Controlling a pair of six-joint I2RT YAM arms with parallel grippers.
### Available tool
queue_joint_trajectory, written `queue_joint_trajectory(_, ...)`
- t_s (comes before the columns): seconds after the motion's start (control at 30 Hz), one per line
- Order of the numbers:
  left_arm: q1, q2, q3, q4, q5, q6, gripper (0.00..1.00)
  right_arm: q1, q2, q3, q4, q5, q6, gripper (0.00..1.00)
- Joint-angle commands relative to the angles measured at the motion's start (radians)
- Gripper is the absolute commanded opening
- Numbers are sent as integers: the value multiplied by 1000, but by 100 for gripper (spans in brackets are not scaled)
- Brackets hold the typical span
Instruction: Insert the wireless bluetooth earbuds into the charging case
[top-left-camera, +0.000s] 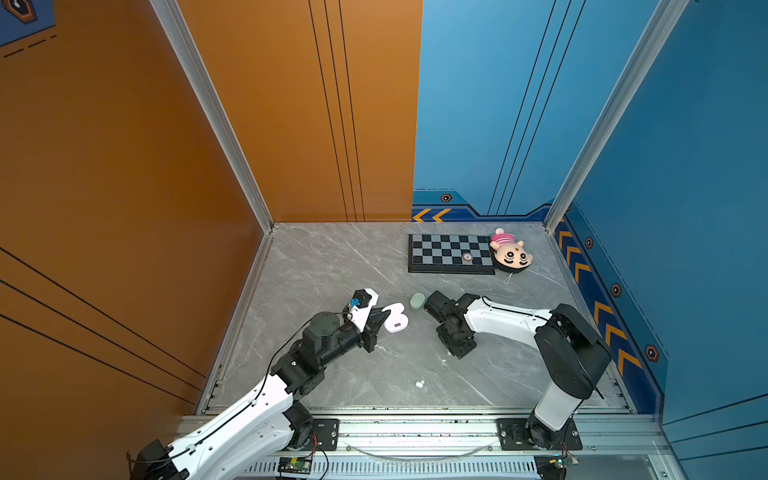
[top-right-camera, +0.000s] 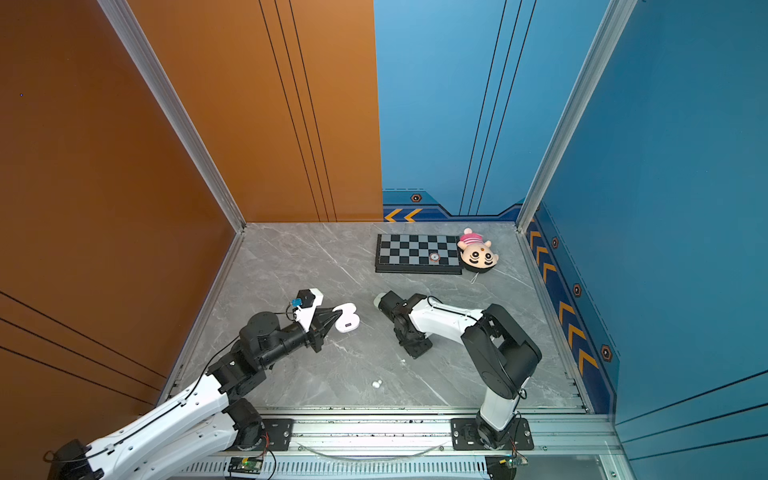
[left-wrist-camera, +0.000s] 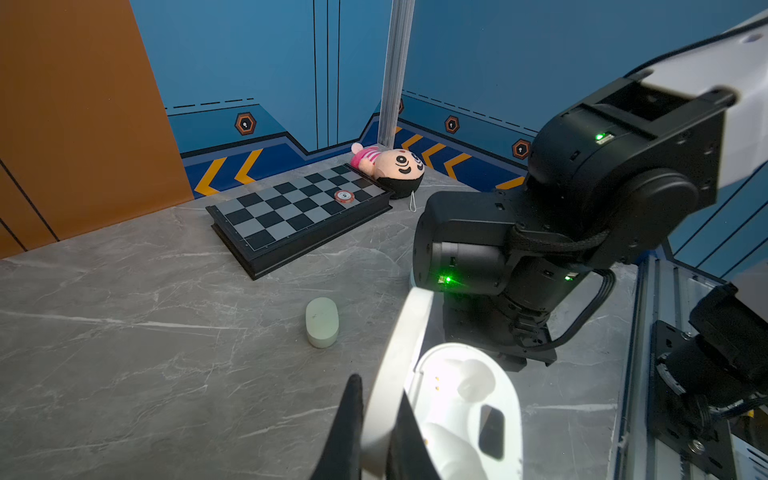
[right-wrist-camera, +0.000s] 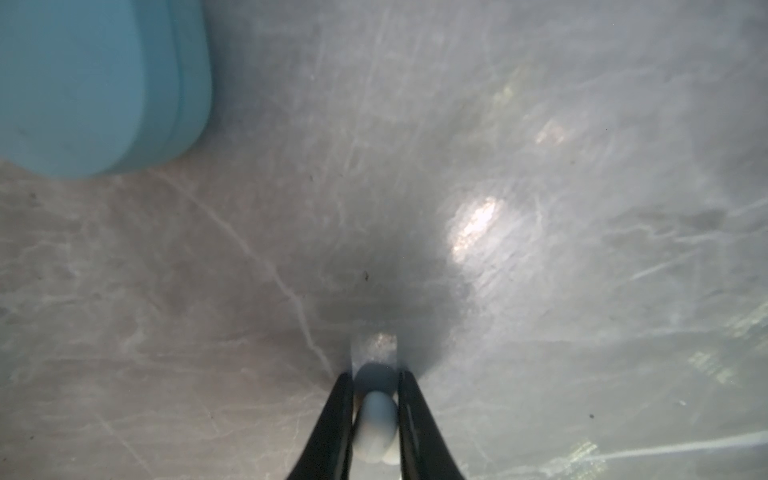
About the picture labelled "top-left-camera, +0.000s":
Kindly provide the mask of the white earbud case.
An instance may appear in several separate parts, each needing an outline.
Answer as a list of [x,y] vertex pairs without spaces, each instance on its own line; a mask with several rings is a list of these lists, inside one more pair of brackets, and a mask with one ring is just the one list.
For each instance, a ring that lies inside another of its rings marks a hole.
[[383,312],[386,313],[383,326],[388,333],[395,334],[407,328],[409,319],[402,303],[388,305],[383,308]]

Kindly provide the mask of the mint green earbud case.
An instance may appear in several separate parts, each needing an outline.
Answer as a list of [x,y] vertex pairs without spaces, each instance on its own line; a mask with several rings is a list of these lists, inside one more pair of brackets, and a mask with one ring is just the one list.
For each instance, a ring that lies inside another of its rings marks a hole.
[[410,306],[413,309],[420,309],[426,302],[426,296],[423,293],[417,292],[410,299]]

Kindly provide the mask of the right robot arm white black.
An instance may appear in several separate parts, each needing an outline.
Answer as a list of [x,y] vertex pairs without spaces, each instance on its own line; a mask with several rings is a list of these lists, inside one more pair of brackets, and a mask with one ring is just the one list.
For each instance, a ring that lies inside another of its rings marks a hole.
[[612,362],[607,343],[575,307],[525,309],[470,293],[454,300],[435,291],[427,297],[424,310],[438,321],[438,338],[459,359],[477,347],[476,334],[536,349],[550,382],[525,423],[507,431],[506,437],[526,448],[567,448],[576,432],[574,413],[599,391],[598,383]]

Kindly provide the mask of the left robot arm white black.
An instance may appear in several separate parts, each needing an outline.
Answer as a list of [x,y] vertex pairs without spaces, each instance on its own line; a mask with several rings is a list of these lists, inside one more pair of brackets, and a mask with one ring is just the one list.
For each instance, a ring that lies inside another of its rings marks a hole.
[[234,479],[293,440],[304,443],[312,416],[300,400],[323,381],[327,365],[356,348],[372,351],[381,329],[396,333],[407,325],[400,303],[314,315],[300,339],[289,339],[293,345],[286,354],[270,360],[252,391],[181,439],[145,446],[128,460],[129,477]]

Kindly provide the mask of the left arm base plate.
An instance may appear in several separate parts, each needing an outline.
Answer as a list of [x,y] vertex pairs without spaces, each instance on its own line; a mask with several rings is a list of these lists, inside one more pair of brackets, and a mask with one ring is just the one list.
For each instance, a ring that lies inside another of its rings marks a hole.
[[325,452],[336,451],[339,439],[340,420],[337,418],[315,418],[312,426],[300,434],[295,433],[288,443],[288,451],[311,452],[320,447]]

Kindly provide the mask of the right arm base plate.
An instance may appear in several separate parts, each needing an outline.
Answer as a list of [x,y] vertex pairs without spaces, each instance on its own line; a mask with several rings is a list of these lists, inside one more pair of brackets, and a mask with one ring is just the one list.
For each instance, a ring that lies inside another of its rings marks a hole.
[[572,418],[559,430],[551,430],[537,419],[499,418],[495,422],[503,451],[583,449],[581,436]]

